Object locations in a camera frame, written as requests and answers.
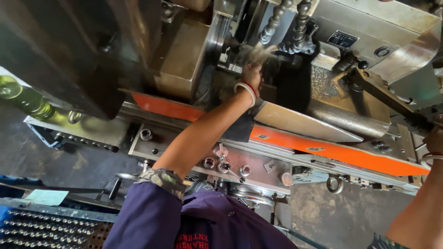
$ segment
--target camouflage cuff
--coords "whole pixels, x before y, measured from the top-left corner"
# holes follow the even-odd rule
[[[394,241],[386,238],[385,236],[374,233],[374,240],[372,244],[368,246],[368,249],[409,249]]]
[[[185,196],[186,185],[174,171],[169,169],[152,169],[141,173],[135,184],[153,183],[176,196],[182,203]]]

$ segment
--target worker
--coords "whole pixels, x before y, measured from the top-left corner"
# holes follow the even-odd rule
[[[202,185],[185,196],[185,176],[259,96],[260,70],[260,65],[246,65],[232,98],[181,132],[153,167],[139,176],[128,190],[104,249],[297,248],[269,222],[212,186]],[[430,152],[442,152],[442,132],[433,131],[427,139]],[[394,221],[387,238],[374,236],[368,248],[441,247],[442,192],[443,161],[436,160],[426,183]]]

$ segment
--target hand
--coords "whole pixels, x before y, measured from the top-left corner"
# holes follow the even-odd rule
[[[443,124],[443,114],[438,115],[434,121]],[[436,125],[423,142],[429,152],[443,153],[443,129]]]
[[[248,64],[243,67],[241,73],[241,81],[250,84],[257,93],[257,97],[260,96],[261,85],[264,82],[260,70],[260,64]]]

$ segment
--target glass bottle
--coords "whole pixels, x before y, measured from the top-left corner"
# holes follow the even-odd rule
[[[42,95],[20,85],[16,79],[8,75],[0,75],[0,98],[41,121],[48,120],[55,114],[55,108]]]

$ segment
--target floor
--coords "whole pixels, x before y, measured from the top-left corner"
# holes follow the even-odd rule
[[[46,147],[22,122],[25,115],[0,102],[0,175],[35,177],[48,186],[111,189],[116,172],[136,173],[137,160],[94,148]],[[124,192],[131,182],[123,182]],[[373,233],[384,234],[412,196],[390,191],[361,190],[346,184],[333,195],[325,183],[293,186],[288,199],[292,229],[334,249],[366,248]],[[296,241],[300,247],[309,248]]]

